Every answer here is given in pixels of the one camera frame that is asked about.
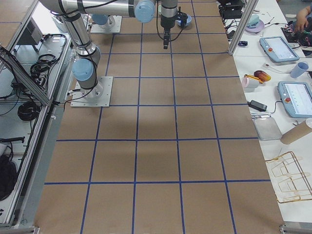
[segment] person's arm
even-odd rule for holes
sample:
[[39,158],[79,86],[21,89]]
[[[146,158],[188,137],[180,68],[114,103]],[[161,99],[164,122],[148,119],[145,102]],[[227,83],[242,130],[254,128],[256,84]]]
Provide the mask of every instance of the person's arm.
[[303,8],[300,10],[297,14],[297,22],[296,27],[294,29],[295,32],[303,32],[304,27],[308,26],[308,21],[306,16],[311,13],[311,7],[307,6],[306,8]]

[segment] robotic arm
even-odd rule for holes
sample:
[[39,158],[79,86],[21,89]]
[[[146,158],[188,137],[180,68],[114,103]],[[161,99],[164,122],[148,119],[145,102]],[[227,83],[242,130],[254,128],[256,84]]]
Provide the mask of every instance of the robotic arm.
[[[73,65],[76,77],[85,99],[99,97],[103,87],[98,82],[96,69],[100,60],[100,51],[91,42],[82,14],[117,15],[136,17],[147,23],[153,19],[155,0],[39,0],[47,9],[62,16],[63,23],[76,46],[80,59]],[[177,9],[177,0],[163,0],[161,3],[161,21],[164,28],[163,45],[168,48],[170,29],[175,20],[181,20],[181,27],[186,23],[187,15]]]

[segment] paper roll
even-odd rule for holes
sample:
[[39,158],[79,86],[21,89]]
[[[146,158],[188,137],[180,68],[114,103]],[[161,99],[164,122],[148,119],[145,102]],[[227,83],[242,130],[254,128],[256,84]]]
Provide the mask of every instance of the paper roll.
[[312,132],[312,118],[308,118],[302,123],[295,126],[294,128],[290,129],[285,134],[283,134],[281,142],[286,145],[289,145],[293,143],[295,140],[298,140],[311,132]]

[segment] blue cup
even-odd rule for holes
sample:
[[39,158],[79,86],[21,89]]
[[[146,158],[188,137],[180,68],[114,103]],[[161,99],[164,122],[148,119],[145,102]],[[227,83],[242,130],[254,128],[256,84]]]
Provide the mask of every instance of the blue cup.
[[298,76],[302,75],[305,71],[307,71],[309,68],[309,65],[306,62],[299,62],[297,65],[293,68],[291,72],[292,78],[297,78]]

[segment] hand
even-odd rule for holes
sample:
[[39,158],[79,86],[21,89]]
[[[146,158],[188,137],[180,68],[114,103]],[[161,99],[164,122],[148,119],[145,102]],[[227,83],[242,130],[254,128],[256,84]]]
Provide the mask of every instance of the hand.
[[304,28],[307,27],[309,22],[306,18],[304,19],[297,19],[296,27],[294,28],[294,32],[303,32]]

